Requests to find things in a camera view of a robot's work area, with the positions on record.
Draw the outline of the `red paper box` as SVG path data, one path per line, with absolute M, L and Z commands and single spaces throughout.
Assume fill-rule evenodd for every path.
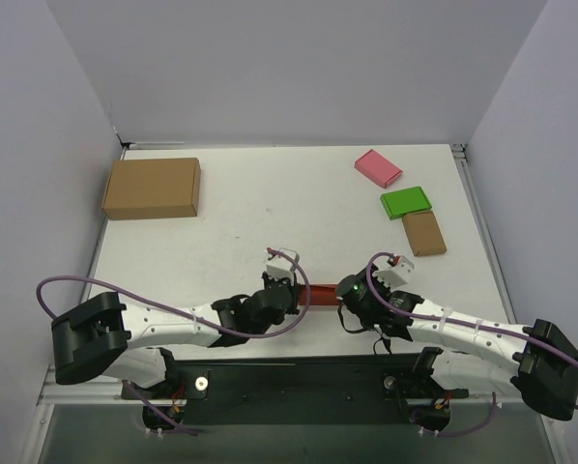
M 306 305 L 307 289 L 304 284 L 298 285 L 299 306 Z M 310 305 L 337 307 L 339 299 L 335 295 L 335 284 L 311 284 L 310 285 Z

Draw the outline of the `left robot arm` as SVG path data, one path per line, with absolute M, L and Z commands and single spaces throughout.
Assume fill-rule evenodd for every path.
M 296 276 L 267 270 L 263 288 L 170 312 L 127 304 L 103 292 L 51 324 L 55 377 L 77 385 L 101 375 L 131 380 L 156 397 L 172 394 L 178 374 L 169 345 L 228 348 L 262 338 L 286 315 L 298 314 Z

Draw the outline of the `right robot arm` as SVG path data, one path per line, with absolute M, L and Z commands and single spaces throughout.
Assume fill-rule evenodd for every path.
M 379 271 L 344 277 L 335 296 L 367 331 L 440 347 L 429 368 L 442 389 L 518 396 L 545 417 L 572 419 L 578 350 L 557 325 L 542 319 L 530 326 L 501 324 L 453 311 L 392 290 Z

